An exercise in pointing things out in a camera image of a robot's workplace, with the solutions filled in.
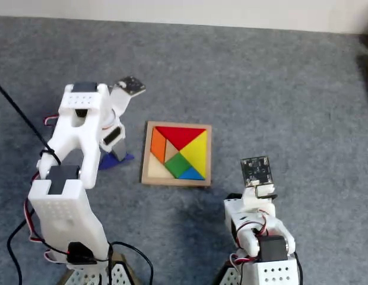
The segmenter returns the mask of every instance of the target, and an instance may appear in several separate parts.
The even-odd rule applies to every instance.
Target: blue tangram piece
[[[186,172],[180,175],[179,179],[191,179],[191,180],[205,180],[204,177],[197,172],[193,167],[189,168]]]
[[[112,168],[114,166],[117,166],[123,162],[127,162],[129,160],[133,160],[134,156],[132,154],[126,154],[125,158],[121,161],[119,161],[116,156],[112,153],[108,153],[107,155],[105,155],[102,160],[101,163],[99,165],[99,170],[105,170],[105,169],[109,169]]]

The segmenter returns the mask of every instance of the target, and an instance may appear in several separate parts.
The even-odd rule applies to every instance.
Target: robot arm
[[[33,181],[28,200],[40,219],[45,242],[59,252],[52,258],[70,269],[103,274],[109,244],[86,194],[96,184],[100,147],[126,155],[125,127],[119,120],[130,99],[145,91],[134,77],[120,80],[111,94],[105,84],[76,83],[65,87],[59,117],[49,146],[62,161],[73,149],[83,151],[80,166],[57,165],[43,153],[37,167],[40,180]]]
[[[226,225],[238,250],[230,255],[234,268],[229,268],[223,278],[228,280],[234,273],[241,285],[269,281],[299,285],[294,237],[275,216],[272,200],[276,195],[268,158],[244,159],[241,164],[245,190],[224,200]]]

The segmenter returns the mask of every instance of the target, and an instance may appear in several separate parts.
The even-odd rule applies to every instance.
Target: green square
[[[189,162],[181,155],[181,153],[175,154],[164,165],[175,178],[179,178],[181,174],[191,167]]]

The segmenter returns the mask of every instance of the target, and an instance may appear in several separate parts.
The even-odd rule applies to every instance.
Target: black circuit board
[[[136,95],[146,89],[146,86],[134,76],[128,76],[121,79],[118,85],[129,95]]]
[[[241,167],[245,187],[273,183],[267,156],[241,159]]]

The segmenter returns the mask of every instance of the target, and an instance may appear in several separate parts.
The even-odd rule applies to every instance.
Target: tangram puzzle
[[[148,122],[142,183],[210,186],[210,125]]]

